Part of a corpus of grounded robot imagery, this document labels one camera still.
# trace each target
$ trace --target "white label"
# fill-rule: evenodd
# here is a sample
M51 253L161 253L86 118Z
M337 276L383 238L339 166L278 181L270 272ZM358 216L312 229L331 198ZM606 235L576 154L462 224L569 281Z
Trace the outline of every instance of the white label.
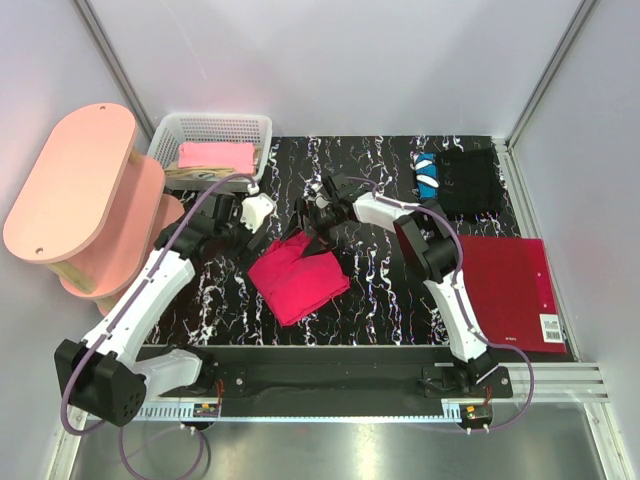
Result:
M541 313L540 325L542 325L542 338L545 343L564 343L560 320L557 315Z

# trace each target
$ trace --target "black marble table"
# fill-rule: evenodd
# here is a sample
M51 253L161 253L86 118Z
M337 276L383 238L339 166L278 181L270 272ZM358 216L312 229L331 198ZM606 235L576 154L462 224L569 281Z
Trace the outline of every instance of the black marble table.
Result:
M269 236L278 238L293 200L310 180L342 171L379 182L385 195L416 201L412 155L460 146L491 146L489 137L286 137L272 141L262 190L278 205ZM496 163L496 175L504 181ZM186 205L195 193L182 192ZM519 236L509 196L502 213L457 218L460 234ZM149 344L196 345L424 345L442 344L447 333L429 292L405 268L395 235L369 225L338 230L335 252L351 289L291 327L280 327L248 278L222 256L199 268L176 297Z

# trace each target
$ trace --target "white wall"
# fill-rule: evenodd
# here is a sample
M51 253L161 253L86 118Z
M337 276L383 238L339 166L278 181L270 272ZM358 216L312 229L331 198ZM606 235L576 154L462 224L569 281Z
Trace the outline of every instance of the white wall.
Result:
M67 0L2 3L0 71L3 224L58 120L85 104L123 99ZM98 316L4 244L0 264L0 478L39 479L59 425L53 352Z
M515 147L583 357L640 472L640 3L600 2Z
M91 0L141 101L276 135L513 127L579 0Z

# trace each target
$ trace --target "black cloth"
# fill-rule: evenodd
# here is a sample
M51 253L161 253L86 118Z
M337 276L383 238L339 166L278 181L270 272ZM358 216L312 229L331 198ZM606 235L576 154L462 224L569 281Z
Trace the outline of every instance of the black cloth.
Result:
M449 217L502 211L504 190L498 179L491 148L452 148L435 156L438 203Z

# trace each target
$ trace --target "metallic floor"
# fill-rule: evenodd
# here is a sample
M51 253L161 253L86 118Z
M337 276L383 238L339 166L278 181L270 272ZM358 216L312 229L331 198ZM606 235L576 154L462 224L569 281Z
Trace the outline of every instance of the metallic floor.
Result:
M515 407L497 405L498 421ZM127 452L170 427L134 423ZM211 460L191 477L225 480L604 479L587 420L578 405L533 405L504 432L438 433L429 426L369 424L229 424L206 431ZM437 428L450 429L449 426ZM117 429L82 440L72 479L130 478L118 460ZM173 431L131 458L152 479L179 477L192 465L198 442Z

